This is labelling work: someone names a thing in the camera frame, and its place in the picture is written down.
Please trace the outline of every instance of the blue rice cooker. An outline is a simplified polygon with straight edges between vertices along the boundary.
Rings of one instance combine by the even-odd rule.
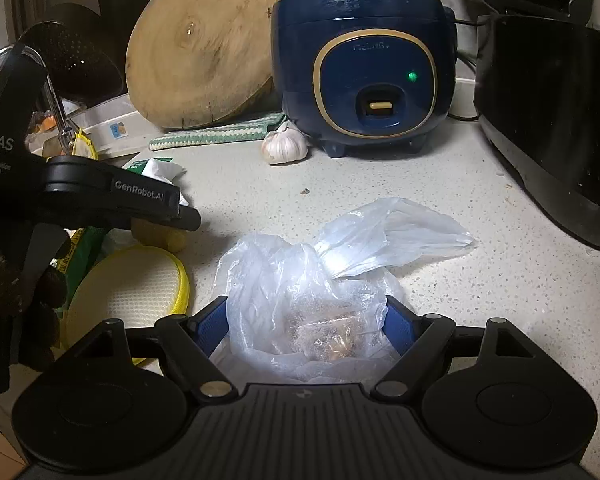
[[[448,113],[458,40],[440,0],[277,0],[271,32],[283,110],[329,156],[418,150]]]

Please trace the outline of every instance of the white speckled countertop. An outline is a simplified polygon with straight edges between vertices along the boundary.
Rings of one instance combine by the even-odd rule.
[[[478,240],[467,256],[394,269],[416,312],[458,324],[511,320],[592,395],[598,428],[582,465],[600,478],[600,252],[572,239],[503,170],[477,126],[445,121],[419,156],[310,158],[270,167],[260,142],[145,150],[170,156],[202,227],[178,256],[194,283],[191,312],[210,300],[219,257],[238,237],[311,241],[319,227],[378,197],[401,196],[453,216]],[[309,193],[302,195],[307,188]]]

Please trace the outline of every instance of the white tissue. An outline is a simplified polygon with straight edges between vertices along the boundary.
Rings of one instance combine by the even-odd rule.
[[[142,170],[142,174],[155,180],[166,182],[167,184],[173,184],[173,179],[181,174],[182,171],[182,166],[175,162],[150,158],[144,170]],[[189,205],[189,202],[182,196],[182,193],[180,193],[180,205]]]

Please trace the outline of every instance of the round cutting board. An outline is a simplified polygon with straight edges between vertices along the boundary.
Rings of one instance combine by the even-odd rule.
[[[136,109],[158,126],[190,128],[238,114],[269,92],[275,1],[149,1],[126,50]]]

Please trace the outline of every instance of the clear plastic bag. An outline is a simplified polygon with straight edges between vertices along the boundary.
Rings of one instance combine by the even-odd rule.
[[[473,241],[452,218],[400,198],[329,222],[314,246],[245,236],[216,272],[230,344],[214,362],[237,386],[272,378],[369,386],[398,358],[381,329],[385,296],[405,298],[384,266],[455,256]]]

